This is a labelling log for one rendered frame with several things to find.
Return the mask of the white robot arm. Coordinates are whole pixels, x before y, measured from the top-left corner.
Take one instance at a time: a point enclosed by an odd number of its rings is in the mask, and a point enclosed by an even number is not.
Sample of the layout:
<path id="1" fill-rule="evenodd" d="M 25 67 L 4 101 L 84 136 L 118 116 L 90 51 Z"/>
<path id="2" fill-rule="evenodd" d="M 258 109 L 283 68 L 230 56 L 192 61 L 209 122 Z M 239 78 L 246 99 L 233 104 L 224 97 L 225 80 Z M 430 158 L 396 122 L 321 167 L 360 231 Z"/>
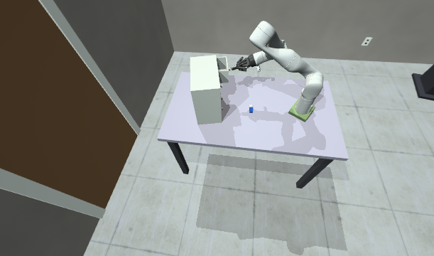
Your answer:
<path id="1" fill-rule="evenodd" d="M 294 50 L 288 49 L 286 42 L 279 39 L 274 27 L 266 21 L 256 27 L 249 40 L 262 50 L 253 54 L 258 72 L 261 71 L 260 64 L 275 60 L 288 72 L 300 73 L 305 78 L 305 89 L 302 89 L 295 110 L 299 114 L 308 114 L 322 90 L 322 73 L 305 62 Z"/>

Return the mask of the grey chest of drawers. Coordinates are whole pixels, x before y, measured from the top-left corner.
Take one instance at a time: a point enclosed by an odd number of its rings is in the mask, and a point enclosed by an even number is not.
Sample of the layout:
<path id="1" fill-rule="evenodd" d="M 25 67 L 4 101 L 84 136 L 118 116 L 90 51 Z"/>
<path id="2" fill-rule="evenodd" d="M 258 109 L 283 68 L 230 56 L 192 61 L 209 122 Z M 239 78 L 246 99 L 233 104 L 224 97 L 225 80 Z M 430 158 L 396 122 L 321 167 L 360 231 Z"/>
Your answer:
<path id="1" fill-rule="evenodd" d="M 222 122 L 216 55 L 190 58 L 190 92 L 197 124 Z"/>

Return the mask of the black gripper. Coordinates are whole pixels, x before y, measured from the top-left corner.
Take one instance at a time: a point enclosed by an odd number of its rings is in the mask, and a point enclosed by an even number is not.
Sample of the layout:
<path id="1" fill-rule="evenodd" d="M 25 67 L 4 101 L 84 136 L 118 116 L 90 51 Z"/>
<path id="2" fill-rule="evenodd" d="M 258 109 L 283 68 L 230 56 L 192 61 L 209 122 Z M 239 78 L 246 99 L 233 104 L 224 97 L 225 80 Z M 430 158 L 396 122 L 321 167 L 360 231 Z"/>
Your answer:
<path id="1" fill-rule="evenodd" d="M 236 64 L 236 65 L 233 65 L 233 66 L 231 67 L 231 69 L 232 69 L 232 70 L 236 70 L 236 69 L 238 69 L 238 70 L 240 70 L 240 71 L 245 71 L 245 72 L 246 72 L 246 69 L 247 69 L 247 68 L 249 68 L 249 67 L 254 67 L 254 66 L 256 66 L 256 62 L 255 62 L 255 60 L 254 60 L 254 55 L 252 54 L 252 55 L 249 55 L 248 58 L 243 58 L 243 57 L 241 57 L 241 58 L 237 61 L 237 64 Z"/>

